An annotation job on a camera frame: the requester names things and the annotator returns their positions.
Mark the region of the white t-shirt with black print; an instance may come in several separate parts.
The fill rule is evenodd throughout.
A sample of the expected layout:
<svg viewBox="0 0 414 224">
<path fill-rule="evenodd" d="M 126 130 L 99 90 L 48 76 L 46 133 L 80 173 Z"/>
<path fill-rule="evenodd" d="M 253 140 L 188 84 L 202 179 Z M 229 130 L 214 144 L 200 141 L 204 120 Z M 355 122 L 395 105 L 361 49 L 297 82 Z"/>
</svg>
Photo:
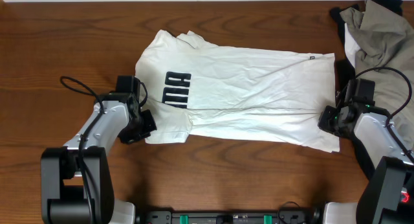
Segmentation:
<svg viewBox="0 0 414 224">
<path fill-rule="evenodd" d="M 160 30 L 135 65 L 157 125 L 147 143 L 198 135 L 338 152 L 338 137 L 318 128 L 334 104 L 334 61 L 334 54 L 218 46 L 194 32 Z"/>
</svg>

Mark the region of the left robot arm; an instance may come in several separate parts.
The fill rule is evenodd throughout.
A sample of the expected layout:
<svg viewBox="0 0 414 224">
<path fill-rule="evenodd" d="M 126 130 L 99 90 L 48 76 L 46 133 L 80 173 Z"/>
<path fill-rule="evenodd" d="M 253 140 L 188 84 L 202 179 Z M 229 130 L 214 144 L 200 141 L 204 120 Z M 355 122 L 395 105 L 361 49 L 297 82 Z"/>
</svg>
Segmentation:
<svg viewBox="0 0 414 224">
<path fill-rule="evenodd" d="M 140 99 L 145 85 L 134 76 L 119 76 L 115 90 L 93 96 L 93 113 L 81 130 L 60 148 L 41 155 L 41 217 L 44 223 L 139 223 L 136 206 L 114 196 L 107 154 L 116 139 L 132 144 L 156 130 Z"/>
</svg>

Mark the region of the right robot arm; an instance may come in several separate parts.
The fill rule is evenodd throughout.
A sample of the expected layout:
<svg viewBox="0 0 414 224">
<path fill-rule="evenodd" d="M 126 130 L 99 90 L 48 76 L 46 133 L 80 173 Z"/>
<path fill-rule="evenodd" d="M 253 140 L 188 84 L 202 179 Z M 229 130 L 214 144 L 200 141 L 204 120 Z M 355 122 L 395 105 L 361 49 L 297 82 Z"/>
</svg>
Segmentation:
<svg viewBox="0 0 414 224">
<path fill-rule="evenodd" d="M 325 205 L 322 223 L 412 223 L 413 156 L 389 120 L 376 107 L 375 83 L 350 80 L 338 95 L 336 107 L 327 106 L 318 127 L 353 142 L 355 155 L 369 182 L 356 203 Z"/>
</svg>

